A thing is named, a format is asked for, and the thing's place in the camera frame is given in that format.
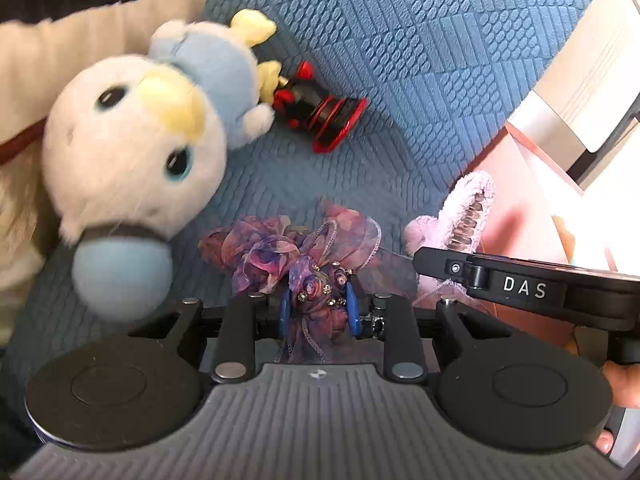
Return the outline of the person's right hand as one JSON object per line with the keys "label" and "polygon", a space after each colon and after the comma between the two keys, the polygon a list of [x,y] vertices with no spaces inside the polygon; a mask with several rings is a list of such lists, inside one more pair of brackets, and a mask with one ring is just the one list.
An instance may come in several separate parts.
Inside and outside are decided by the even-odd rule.
{"label": "person's right hand", "polygon": [[[565,345],[570,353],[579,354],[575,334]],[[610,383],[613,391],[613,403],[622,408],[639,408],[640,402],[640,370],[639,364],[618,365],[606,361],[601,367],[603,375]],[[596,448],[603,454],[611,452],[615,438],[608,430],[603,430],[596,441]]]}

